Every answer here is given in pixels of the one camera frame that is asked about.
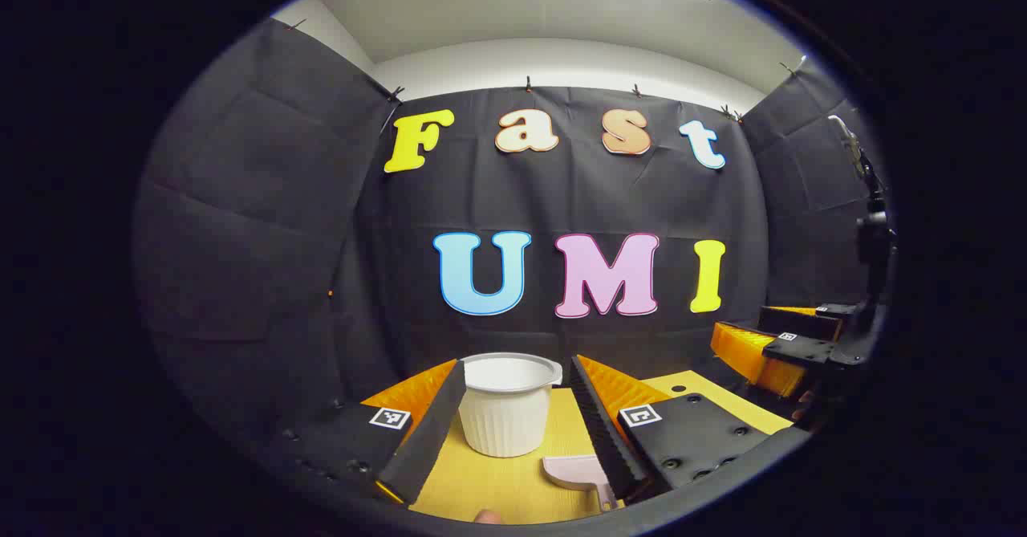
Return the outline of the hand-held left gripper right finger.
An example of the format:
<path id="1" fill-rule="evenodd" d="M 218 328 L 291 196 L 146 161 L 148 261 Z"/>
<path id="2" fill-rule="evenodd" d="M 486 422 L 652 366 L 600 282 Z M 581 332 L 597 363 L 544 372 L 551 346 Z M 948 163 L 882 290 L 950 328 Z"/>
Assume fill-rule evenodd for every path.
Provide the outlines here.
<path id="1" fill-rule="evenodd" d="M 707 478 L 768 438 L 701 393 L 669 396 L 581 355 L 568 368 L 595 456 L 626 504 Z"/>

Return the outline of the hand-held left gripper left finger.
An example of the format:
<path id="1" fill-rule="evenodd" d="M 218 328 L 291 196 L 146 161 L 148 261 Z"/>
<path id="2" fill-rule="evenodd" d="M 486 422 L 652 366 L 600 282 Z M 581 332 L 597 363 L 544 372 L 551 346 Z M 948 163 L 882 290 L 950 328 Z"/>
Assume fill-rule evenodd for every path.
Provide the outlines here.
<path id="1" fill-rule="evenodd" d="M 334 402 L 273 442 L 273 463 L 331 501 L 370 498 L 409 507 L 420 496 L 465 395 L 465 365 L 451 359 L 364 401 Z"/>

